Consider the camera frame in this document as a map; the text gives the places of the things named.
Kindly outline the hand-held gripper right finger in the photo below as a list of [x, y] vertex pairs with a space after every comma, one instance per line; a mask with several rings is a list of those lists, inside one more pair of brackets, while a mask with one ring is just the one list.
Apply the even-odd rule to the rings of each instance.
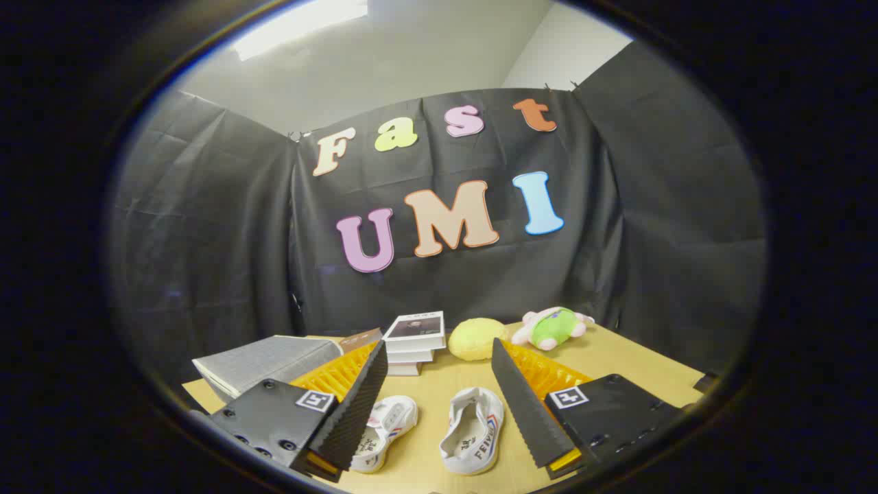
[[683, 415], [623, 375], [592, 379], [508, 341], [493, 340], [491, 366], [533, 461], [551, 479], [624, 462]]

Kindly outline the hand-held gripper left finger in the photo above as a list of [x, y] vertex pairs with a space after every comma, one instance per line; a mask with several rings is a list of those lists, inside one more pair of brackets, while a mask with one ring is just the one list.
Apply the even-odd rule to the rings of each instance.
[[337, 482], [349, 470], [387, 368], [385, 341], [377, 340], [294, 381], [258, 381], [206, 416], [206, 426], [279, 468]]

